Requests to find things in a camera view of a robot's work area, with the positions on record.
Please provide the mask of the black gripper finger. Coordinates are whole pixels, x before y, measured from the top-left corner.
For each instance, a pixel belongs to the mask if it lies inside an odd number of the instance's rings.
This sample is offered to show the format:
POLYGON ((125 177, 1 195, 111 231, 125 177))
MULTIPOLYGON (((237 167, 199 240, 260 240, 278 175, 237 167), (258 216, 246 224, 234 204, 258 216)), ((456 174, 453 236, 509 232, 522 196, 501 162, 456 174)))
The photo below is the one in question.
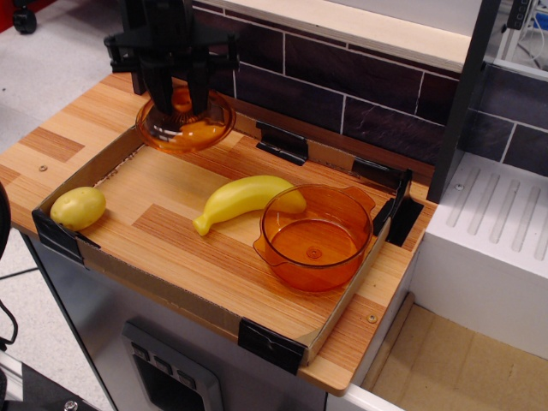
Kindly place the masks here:
POLYGON ((209 98, 209 77, 205 65, 192 67, 187 77, 188 90, 195 115, 204 112, 209 98))
POLYGON ((143 77, 146 90, 156 108, 165 115, 173 112, 173 82, 171 69, 165 66, 143 66, 143 77))

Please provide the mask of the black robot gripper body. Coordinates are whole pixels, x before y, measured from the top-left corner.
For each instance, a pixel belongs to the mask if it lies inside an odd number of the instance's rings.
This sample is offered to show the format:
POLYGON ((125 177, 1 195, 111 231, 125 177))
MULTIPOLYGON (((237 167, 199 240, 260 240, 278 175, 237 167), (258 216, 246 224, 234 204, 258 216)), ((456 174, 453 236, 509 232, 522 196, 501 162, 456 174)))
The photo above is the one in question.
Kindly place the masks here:
POLYGON ((175 74, 239 66, 237 35, 194 18, 191 1, 121 1, 122 31, 104 39, 115 73, 134 74, 142 84, 175 74))

